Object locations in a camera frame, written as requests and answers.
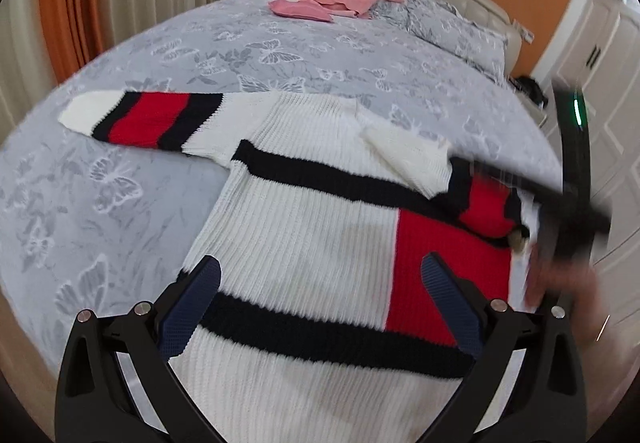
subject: black bag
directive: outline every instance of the black bag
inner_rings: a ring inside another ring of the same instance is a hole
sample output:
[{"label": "black bag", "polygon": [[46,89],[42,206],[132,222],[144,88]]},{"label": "black bag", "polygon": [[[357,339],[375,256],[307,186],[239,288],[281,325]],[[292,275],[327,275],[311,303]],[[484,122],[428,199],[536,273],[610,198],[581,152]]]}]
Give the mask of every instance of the black bag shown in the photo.
[{"label": "black bag", "polygon": [[546,104],[549,103],[549,99],[543,94],[538,83],[530,76],[518,76],[513,81],[513,85],[517,90],[526,94],[529,100],[538,107],[546,108]]}]

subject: red panel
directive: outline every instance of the red panel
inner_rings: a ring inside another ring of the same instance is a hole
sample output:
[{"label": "red panel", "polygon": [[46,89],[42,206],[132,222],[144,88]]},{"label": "red panel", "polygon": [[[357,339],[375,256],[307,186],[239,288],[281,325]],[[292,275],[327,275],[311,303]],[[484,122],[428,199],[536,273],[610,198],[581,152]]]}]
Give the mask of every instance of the red panel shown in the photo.
[{"label": "red panel", "polygon": [[144,92],[127,116],[109,133],[109,142],[142,148],[157,148],[158,139],[189,101],[188,92]]},{"label": "red panel", "polygon": [[495,180],[474,177],[469,191],[469,208],[460,220],[474,232],[486,237],[504,237],[515,227],[511,219],[504,217],[504,204],[510,190]]},{"label": "red panel", "polygon": [[494,248],[463,230],[400,210],[394,284],[385,329],[455,346],[420,279],[420,263],[431,251],[437,251],[456,275],[472,280],[487,298],[507,300],[511,250]]}]

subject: gray bedspread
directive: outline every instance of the gray bedspread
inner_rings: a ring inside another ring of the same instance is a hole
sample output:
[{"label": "gray bedspread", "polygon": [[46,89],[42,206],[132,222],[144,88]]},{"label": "gray bedspread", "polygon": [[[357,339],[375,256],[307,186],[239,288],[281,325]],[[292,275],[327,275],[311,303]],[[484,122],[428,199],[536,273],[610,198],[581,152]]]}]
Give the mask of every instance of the gray bedspread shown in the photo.
[{"label": "gray bedspread", "polygon": [[52,371],[78,310],[120,314],[174,280],[226,181],[204,159],[65,130],[57,116],[83,91],[338,94],[558,183],[558,161],[516,97],[458,58],[379,20],[285,19],[266,1],[223,0],[120,44],[54,90],[2,146],[0,285]]}]

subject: wall socket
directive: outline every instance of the wall socket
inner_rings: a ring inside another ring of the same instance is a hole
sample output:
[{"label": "wall socket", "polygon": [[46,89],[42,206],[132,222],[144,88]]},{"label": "wall socket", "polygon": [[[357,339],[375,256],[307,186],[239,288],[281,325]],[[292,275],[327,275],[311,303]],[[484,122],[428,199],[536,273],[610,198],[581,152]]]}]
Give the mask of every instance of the wall socket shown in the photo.
[{"label": "wall socket", "polygon": [[518,30],[518,33],[520,33],[520,36],[522,37],[522,39],[527,44],[531,44],[533,42],[533,40],[536,38],[536,36],[533,34],[533,32],[531,32],[527,28],[525,28],[516,19],[513,20],[513,27]]}]

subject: door handle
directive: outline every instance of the door handle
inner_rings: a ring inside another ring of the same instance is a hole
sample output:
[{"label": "door handle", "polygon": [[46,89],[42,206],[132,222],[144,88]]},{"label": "door handle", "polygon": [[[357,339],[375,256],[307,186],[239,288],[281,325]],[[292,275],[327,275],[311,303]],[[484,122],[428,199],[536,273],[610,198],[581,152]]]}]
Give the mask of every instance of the door handle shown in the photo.
[{"label": "door handle", "polygon": [[593,47],[593,51],[591,52],[591,55],[589,55],[589,58],[587,60],[587,67],[589,67],[589,64],[591,64],[591,61],[593,60],[593,55],[596,54],[596,51],[598,50],[598,45],[594,45]]},{"label": "door handle", "polygon": [[593,57],[593,61],[591,62],[591,67],[590,67],[591,71],[593,71],[593,68],[596,65],[596,62],[599,60],[601,53],[602,53],[602,49],[598,48],[598,52],[596,53],[595,57]]}]

